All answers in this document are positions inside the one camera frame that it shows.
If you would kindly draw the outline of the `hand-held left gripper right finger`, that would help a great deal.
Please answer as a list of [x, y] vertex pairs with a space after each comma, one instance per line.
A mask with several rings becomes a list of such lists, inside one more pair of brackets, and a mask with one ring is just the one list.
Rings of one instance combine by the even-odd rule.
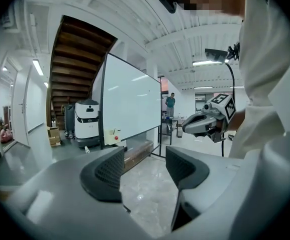
[[251, 240], [286, 201], [286, 161], [271, 146], [244, 159], [166, 148], [178, 190], [171, 223], [175, 240]]

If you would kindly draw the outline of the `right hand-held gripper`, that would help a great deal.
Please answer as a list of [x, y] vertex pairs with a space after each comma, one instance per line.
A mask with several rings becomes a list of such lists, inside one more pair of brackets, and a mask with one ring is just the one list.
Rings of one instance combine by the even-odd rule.
[[236, 106], [231, 94], [220, 93], [209, 99], [199, 113], [191, 115], [182, 124], [182, 131], [197, 137], [208, 136], [214, 143], [224, 140], [223, 133], [216, 131], [217, 120], [231, 122]]

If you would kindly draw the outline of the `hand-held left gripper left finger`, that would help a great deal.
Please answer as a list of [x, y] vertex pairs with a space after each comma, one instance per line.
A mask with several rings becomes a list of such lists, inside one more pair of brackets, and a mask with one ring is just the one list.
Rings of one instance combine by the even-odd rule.
[[35, 240], [148, 240], [120, 192], [124, 149], [112, 147], [51, 164], [4, 206]]

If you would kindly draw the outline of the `person's right hand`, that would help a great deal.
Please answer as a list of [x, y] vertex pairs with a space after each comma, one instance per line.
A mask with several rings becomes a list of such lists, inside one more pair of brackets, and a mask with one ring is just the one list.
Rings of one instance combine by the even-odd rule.
[[216, 127], [216, 131], [222, 134], [222, 133], [227, 131], [228, 123], [227, 123], [226, 119], [217, 120], [215, 127]]

